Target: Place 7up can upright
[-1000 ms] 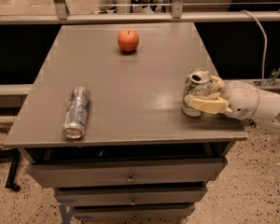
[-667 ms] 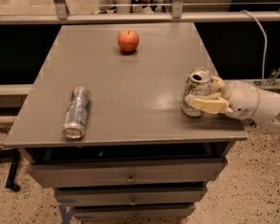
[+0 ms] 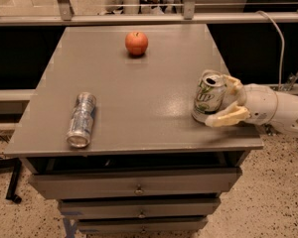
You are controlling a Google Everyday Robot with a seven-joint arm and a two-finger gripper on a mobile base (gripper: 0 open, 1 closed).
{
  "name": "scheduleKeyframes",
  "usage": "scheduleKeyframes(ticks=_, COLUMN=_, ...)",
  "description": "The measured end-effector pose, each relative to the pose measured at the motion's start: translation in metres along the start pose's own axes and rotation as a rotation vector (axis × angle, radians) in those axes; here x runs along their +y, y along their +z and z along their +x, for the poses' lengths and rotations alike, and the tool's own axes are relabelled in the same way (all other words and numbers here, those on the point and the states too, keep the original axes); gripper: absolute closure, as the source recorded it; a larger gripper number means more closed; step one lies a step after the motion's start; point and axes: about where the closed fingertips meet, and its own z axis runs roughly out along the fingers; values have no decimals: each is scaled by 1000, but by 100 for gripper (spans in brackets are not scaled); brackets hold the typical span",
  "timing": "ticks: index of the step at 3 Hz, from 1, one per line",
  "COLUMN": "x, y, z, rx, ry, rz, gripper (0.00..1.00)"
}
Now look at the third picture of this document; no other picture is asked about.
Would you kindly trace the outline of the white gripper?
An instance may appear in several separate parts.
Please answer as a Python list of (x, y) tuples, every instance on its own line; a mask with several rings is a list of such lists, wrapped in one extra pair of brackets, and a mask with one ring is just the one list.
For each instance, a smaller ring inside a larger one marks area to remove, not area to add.
[(259, 84), (244, 87), (238, 78), (226, 74), (223, 78), (226, 91), (222, 108), (225, 109), (209, 115), (205, 121), (207, 126), (232, 126), (244, 120), (249, 124), (263, 125), (272, 119), (277, 108), (277, 96), (270, 87)]

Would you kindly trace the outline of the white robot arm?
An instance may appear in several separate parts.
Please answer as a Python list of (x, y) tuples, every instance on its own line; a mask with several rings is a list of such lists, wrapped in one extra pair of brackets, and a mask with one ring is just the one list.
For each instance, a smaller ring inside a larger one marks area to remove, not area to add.
[(208, 115), (207, 126), (233, 126), (239, 122), (269, 125), (279, 133), (298, 138), (298, 96), (266, 85), (243, 85), (228, 75), (224, 78), (227, 89), (223, 110)]

